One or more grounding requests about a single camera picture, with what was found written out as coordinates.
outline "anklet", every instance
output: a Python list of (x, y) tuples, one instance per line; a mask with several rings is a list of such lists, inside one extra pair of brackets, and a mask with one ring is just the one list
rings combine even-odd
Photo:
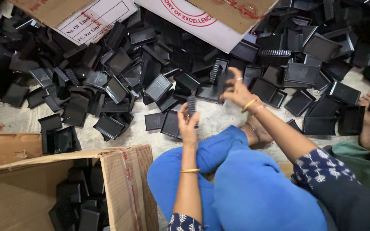
[(262, 142), (260, 141), (260, 137), (259, 137), (258, 130), (256, 129), (256, 127), (254, 125), (250, 124), (250, 123), (246, 123), (246, 124), (249, 125), (249, 126), (251, 126), (252, 130), (254, 130), (254, 133), (258, 137), (258, 141), (259, 141), (258, 144), (261, 144)]

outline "woman's right hand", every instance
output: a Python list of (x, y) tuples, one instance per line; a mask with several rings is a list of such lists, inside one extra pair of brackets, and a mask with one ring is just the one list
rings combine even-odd
[(263, 106), (262, 101), (257, 95), (253, 95), (249, 92), (248, 88), (242, 83), (242, 73), (234, 67), (229, 67), (228, 71), (232, 71), (235, 74), (234, 79), (228, 80), (226, 83), (233, 85), (229, 87), (221, 95), (220, 99), (230, 99), (240, 107), (244, 107), (247, 103), (256, 99), (257, 106)]

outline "woman's left hand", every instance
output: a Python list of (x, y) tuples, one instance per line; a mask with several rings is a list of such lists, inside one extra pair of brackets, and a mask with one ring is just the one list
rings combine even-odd
[(192, 118), (189, 118), (188, 103), (184, 103), (178, 111), (179, 131), (182, 135), (184, 147), (198, 149), (198, 138), (195, 125), (199, 123), (200, 113), (196, 112)]

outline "green cloth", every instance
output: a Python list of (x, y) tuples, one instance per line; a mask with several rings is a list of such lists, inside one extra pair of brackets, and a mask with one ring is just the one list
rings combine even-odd
[(341, 142), (332, 149), (334, 157), (343, 161), (356, 175), (356, 179), (370, 188), (370, 160), (366, 160), (369, 150), (349, 142)]

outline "cardboard box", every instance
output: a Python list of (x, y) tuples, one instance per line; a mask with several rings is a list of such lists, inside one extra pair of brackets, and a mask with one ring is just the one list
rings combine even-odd
[(0, 166), (0, 231), (54, 231), (48, 211), (55, 188), (73, 159), (99, 158), (111, 231), (158, 230), (157, 204), (149, 190), (150, 145), (87, 150), (22, 160)]
[(76, 45), (96, 43), (115, 25), (137, 11), (132, 0), (95, 0), (73, 13), (55, 31)]
[(187, 0), (243, 34), (273, 9), (278, 0)]
[(185, 0), (134, 1), (226, 53), (229, 53), (250, 29), (238, 32)]
[(8, 0), (16, 7), (50, 27), (56, 27), (93, 0)]
[(0, 165), (40, 157), (42, 154), (40, 133), (0, 132)]

